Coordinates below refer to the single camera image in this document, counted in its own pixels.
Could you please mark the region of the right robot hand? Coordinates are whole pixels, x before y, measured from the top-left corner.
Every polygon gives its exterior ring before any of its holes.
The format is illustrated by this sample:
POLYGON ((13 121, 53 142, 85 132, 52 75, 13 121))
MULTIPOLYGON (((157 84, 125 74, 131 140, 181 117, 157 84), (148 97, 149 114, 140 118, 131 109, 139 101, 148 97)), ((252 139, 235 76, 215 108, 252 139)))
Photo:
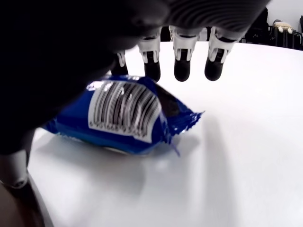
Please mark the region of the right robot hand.
POLYGON ((105 75, 114 54, 162 25, 243 33, 265 0, 3 0, 0 182, 20 189, 35 129, 105 75))

